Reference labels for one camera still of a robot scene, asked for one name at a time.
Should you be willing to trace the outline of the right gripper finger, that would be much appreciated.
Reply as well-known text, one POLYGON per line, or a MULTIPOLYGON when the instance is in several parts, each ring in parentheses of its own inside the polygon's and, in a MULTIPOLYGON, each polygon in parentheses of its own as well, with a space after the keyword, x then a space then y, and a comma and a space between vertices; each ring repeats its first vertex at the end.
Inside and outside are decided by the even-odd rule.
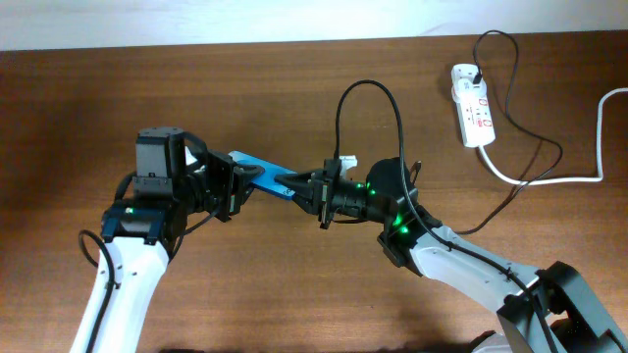
POLYGON ((294 194, 292 201, 305 213, 309 215, 320 216, 323 208, 323 201, 321 196, 305 197, 299 194, 294 194))
POLYGON ((274 177, 274 181, 289 189, 316 188, 324 184, 323 172, 316 169, 298 174, 281 174, 274 177))

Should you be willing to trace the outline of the blue Samsung smartphone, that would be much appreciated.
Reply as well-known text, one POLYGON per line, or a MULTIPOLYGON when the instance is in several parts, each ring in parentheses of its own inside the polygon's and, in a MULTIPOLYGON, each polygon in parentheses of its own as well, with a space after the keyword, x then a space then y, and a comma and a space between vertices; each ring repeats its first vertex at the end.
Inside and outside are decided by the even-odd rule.
POLYGON ((294 191, 275 181, 275 177, 280 175, 293 175, 294 171, 240 151, 232 151, 229 155, 240 165, 260 166, 264 169, 264 172, 261 175, 256 176, 252 180, 252 185, 256 189, 264 191, 280 199, 287 201, 292 200, 294 191))

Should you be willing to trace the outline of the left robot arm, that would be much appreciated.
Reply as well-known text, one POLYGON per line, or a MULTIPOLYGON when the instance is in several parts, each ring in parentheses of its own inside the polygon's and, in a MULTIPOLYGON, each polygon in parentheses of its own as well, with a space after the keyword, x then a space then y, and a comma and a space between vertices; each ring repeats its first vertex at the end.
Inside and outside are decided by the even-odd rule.
POLYGON ((136 167, 91 238, 99 257, 95 282, 72 345, 75 352, 135 351, 153 293, 193 230, 187 219, 205 213, 225 223, 237 214, 263 174, 178 127, 149 127, 135 141, 136 167))

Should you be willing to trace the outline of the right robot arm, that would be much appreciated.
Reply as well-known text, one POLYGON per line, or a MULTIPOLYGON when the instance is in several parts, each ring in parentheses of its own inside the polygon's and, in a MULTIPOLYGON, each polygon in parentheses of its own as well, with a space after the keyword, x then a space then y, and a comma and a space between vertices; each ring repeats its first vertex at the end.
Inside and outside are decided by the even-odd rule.
POLYGON ((433 218, 400 158, 384 159, 365 181, 345 179, 342 162, 276 176, 294 202, 328 227, 334 215, 380 223, 378 241, 391 262, 445 283, 495 313, 503 333, 497 352, 624 352, 627 337, 571 266, 522 265, 482 249, 433 218))

